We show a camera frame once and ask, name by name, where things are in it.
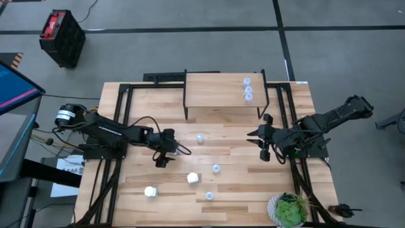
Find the monitor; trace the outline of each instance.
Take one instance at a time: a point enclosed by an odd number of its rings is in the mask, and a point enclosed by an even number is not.
[[[44,93],[39,85],[0,61],[0,115]]]

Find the white label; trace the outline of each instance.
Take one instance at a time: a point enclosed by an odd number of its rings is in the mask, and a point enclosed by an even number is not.
[[[66,111],[66,110],[59,110],[58,114],[62,115],[68,115],[69,117],[76,117],[76,114],[72,113],[71,111]]]
[[[102,129],[102,130],[106,130],[106,131],[108,131],[108,132],[111,132],[111,133],[113,133],[113,134],[116,134],[116,135],[122,136],[122,134],[121,134],[121,133],[115,132],[115,131],[113,131],[113,130],[109,130],[109,129],[105,128],[105,127],[99,127],[99,128],[100,128],[100,129]]]
[[[65,119],[65,120],[70,120],[70,117],[67,116],[67,115],[57,115],[56,118],[62,118],[62,119]]]

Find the wooden shelf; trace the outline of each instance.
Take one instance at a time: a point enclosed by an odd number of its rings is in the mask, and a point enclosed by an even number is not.
[[[266,92],[262,73],[188,73],[185,106],[202,107],[265,107]],[[243,80],[251,78],[253,100],[244,99]]]

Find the black crate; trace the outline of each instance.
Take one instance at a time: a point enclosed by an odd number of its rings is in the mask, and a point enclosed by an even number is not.
[[[39,44],[59,67],[74,68],[77,66],[85,39],[84,31],[70,10],[54,9],[42,29]]]

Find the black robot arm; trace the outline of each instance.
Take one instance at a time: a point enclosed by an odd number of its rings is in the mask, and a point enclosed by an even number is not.
[[[126,126],[106,117],[100,116],[97,110],[87,111],[81,104],[66,104],[61,106],[56,117],[56,132],[64,130],[80,131],[94,138],[95,144],[81,144],[79,148],[85,151],[105,150],[119,151],[129,143],[157,151],[153,158],[156,167],[165,168],[173,158],[166,157],[167,153],[176,152],[178,143],[174,138],[173,129],[165,129],[154,133],[153,128],[130,125]]]
[[[263,120],[265,124],[248,136],[258,136],[260,139],[248,139],[248,141],[257,144],[262,150],[260,158],[263,161],[270,161],[269,147],[280,148],[281,151],[287,148],[311,149],[313,147],[324,148],[327,140],[320,140],[320,137],[348,120],[359,118],[369,118],[373,114],[373,109],[367,100],[363,97],[352,96],[346,99],[346,102],[331,111],[324,114],[314,114],[306,116],[292,123],[290,129],[278,129],[272,126],[273,118],[265,114]]]

